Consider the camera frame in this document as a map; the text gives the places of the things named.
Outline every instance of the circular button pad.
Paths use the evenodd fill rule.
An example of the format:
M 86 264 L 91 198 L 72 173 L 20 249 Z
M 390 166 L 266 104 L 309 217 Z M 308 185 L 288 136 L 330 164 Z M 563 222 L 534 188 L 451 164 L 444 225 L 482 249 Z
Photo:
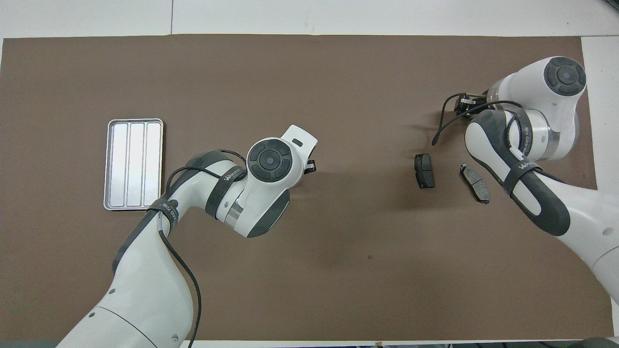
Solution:
M 247 167 L 260 181 L 266 183 L 279 181 L 292 168 L 290 148 L 279 139 L 258 142 L 249 153 Z
M 567 57 L 552 58 L 544 69 L 544 79 L 548 88 L 565 97 L 580 93 L 587 83 L 582 66 Z

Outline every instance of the brown table surface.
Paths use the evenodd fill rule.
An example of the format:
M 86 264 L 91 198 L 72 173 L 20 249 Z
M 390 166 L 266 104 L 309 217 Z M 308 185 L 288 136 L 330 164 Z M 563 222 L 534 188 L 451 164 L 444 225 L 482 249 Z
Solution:
M 280 222 L 244 239 L 200 209 L 171 237 L 202 287 L 198 339 L 548 339 L 612 335 L 587 266 L 537 230 L 466 153 L 430 147 L 444 99 L 579 38 L 174 35 L 5 39 L 0 71 L 0 333 L 61 339 L 107 290 L 144 212 L 102 206 L 106 127 L 161 118 L 165 174 L 208 149 L 246 153 L 297 124 L 318 172 Z M 595 188 L 580 138 L 546 171 Z M 419 189 L 429 152 L 436 188 Z M 491 191 L 474 201 L 468 163 Z

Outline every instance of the metal tray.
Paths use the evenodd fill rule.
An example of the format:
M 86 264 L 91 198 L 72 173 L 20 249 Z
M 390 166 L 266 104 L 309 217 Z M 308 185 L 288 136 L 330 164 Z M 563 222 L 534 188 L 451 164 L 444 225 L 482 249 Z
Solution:
M 146 210 L 161 195 L 162 160 L 162 120 L 111 120 L 105 155 L 105 209 Z

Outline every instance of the silver rectangular tray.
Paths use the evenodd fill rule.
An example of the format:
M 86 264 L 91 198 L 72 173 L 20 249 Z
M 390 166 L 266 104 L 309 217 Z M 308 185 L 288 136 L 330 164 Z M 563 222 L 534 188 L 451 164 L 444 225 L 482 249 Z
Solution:
M 105 156 L 105 209 L 146 210 L 161 195 L 162 160 L 162 120 L 111 120 Z

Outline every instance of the brown mat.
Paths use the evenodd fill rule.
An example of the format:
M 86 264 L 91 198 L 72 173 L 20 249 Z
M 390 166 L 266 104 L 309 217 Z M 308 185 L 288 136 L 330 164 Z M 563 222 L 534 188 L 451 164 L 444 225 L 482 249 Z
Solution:
M 611 336 L 608 295 L 467 155 L 465 123 L 430 140 L 443 100 L 483 92 L 579 38 L 175 35 L 6 39 L 0 333 L 61 339 L 103 296 L 143 212 L 102 206 L 106 126 L 166 122 L 165 173 L 196 152 L 246 153 L 297 124 L 318 172 L 246 240 L 204 211 L 171 237 L 196 273 L 199 339 L 416 340 Z M 595 188 L 586 95 L 578 146 L 543 167 Z M 413 157 L 429 152 L 436 188 Z M 491 203 L 459 178 L 482 173 Z

